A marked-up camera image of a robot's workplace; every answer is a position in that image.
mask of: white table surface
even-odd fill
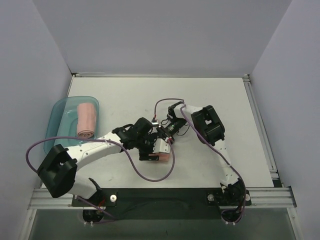
[[[169,78],[169,77],[75,77],[69,97],[92,96],[100,104],[98,136],[138,118],[153,117],[155,103],[163,98],[183,98],[198,107],[212,105],[225,127],[225,141],[232,165],[247,187],[273,187],[267,160],[241,78]],[[157,116],[165,119],[168,106],[158,105]],[[173,145],[176,164],[172,174],[161,182],[141,179],[127,156],[118,153],[103,157],[77,174],[93,178],[102,188],[218,188],[215,158],[218,156],[200,143],[190,129],[177,136]],[[138,170],[148,178],[163,177],[169,163],[139,161],[136,149],[129,151]]]

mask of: rolled towel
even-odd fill
[[[96,130],[97,111],[92,103],[80,103],[77,106],[78,124],[76,135],[79,138],[92,138]]]

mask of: black cable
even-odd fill
[[[189,130],[189,128],[190,128],[190,125],[185,125],[185,126],[188,126],[188,129],[184,132],[184,134],[181,134],[181,135],[179,135],[178,133],[179,133],[179,131],[176,133],[176,135],[177,136],[184,136],[187,132],[188,132],[188,130]]]
[[[163,119],[161,121],[161,125],[166,125],[168,122],[169,122],[169,118],[167,117],[166,119]]]

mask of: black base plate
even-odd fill
[[[220,207],[238,205],[237,201],[221,201],[221,188],[103,188],[102,191],[106,211],[118,220],[220,219],[218,201]],[[208,200],[210,194],[216,202]],[[110,201],[111,195],[117,196],[116,202]],[[86,207],[86,204],[73,199],[72,206]]]

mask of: glass panel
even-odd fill
[[[294,240],[285,208],[246,209],[236,226],[221,220],[119,220],[84,226],[81,210],[37,210],[29,240]]]

